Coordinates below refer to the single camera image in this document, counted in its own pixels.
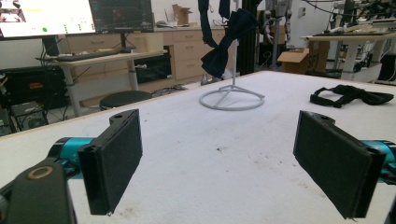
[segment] monitor stand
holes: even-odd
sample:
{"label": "monitor stand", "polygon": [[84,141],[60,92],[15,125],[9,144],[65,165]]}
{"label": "monitor stand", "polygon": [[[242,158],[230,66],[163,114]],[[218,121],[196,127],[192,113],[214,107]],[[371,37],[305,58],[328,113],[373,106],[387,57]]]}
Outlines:
{"label": "monitor stand", "polygon": [[132,53],[132,50],[135,49],[135,46],[126,46],[126,35],[124,33],[120,34],[120,53]]}
{"label": "monitor stand", "polygon": [[41,38],[41,41],[49,56],[56,57],[59,55],[58,42],[55,36],[48,36]]}

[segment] black garment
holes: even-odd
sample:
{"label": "black garment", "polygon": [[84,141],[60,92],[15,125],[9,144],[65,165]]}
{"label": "black garment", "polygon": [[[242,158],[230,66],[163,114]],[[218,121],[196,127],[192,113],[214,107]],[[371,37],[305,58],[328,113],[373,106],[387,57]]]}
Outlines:
{"label": "black garment", "polygon": [[202,59],[202,67],[213,77],[221,78],[228,62],[228,48],[236,38],[240,38],[256,29],[259,22],[250,12],[239,8],[230,15],[230,0],[220,0],[219,14],[227,21],[225,36],[217,44],[212,37],[207,11],[209,0],[198,0],[198,7],[201,15],[201,27],[204,35],[204,43],[214,48],[209,51]]}
{"label": "black garment", "polygon": [[[318,96],[322,91],[332,91],[343,96],[337,101],[332,101]],[[358,98],[362,99],[367,105],[382,105],[392,100],[393,94],[365,91],[353,86],[338,85],[335,88],[326,89],[323,87],[320,90],[315,91],[315,93],[311,95],[310,102],[316,105],[332,105],[333,107],[341,108],[343,105],[346,105]]]}

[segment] wall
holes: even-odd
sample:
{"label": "wall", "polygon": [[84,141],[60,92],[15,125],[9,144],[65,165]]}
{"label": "wall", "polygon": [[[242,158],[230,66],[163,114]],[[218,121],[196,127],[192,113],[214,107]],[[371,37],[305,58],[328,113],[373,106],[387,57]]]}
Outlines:
{"label": "wall", "polygon": [[[264,10],[265,4],[263,0],[258,10]],[[298,17],[298,11],[300,7],[305,8],[305,16]],[[332,3],[318,3],[318,7],[323,9],[332,10]],[[290,18],[290,42],[288,45],[294,46],[295,48],[305,48],[307,43],[300,38],[304,35],[315,35],[323,32],[326,29],[329,20],[329,13],[320,11],[314,7],[311,7],[304,1],[293,1],[291,5],[291,18]],[[282,18],[280,22],[282,25],[285,22],[285,18]]]}

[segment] black stool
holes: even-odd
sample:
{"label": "black stool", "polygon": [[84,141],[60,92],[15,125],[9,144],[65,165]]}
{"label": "black stool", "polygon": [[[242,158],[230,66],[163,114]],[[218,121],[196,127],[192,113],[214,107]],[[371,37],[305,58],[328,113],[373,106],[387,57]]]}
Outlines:
{"label": "black stool", "polygon": [[121,91],[103,98],[99,102],[101,110],[107,110],[122,105],[129,105],[140,101],[151,99],[151,93],[146,91]]}

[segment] computer monitor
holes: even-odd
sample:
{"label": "computer monitor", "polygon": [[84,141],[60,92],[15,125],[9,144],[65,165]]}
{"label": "computer monitor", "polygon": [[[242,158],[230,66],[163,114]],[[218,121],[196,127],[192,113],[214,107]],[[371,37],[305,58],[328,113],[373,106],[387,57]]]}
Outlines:
{"label": "computer monitor", "polygon": [[94,32],[89,0],[0,0],[0,40]]}
{"label": "computer monitor", "polygon": [[120,34],[126,47],[127,34],[154,32],[151,0],[90,0],[96,33]]}

